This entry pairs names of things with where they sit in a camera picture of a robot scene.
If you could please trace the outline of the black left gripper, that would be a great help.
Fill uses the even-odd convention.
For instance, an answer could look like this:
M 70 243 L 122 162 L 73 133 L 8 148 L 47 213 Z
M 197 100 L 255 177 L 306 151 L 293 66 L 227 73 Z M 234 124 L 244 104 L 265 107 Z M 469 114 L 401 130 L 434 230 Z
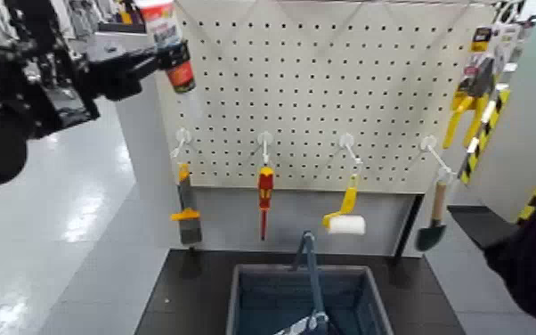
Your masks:
M 170 70 L 190 59 L 187 41 L 176 45 L 151 46 L 128 52 L 109 45 L 97 53 L 70 54 L 73 86 L 82 99 L 103 96 L 118 101 L 134 94 L 134 78 L 143 79 L 157 70 Z

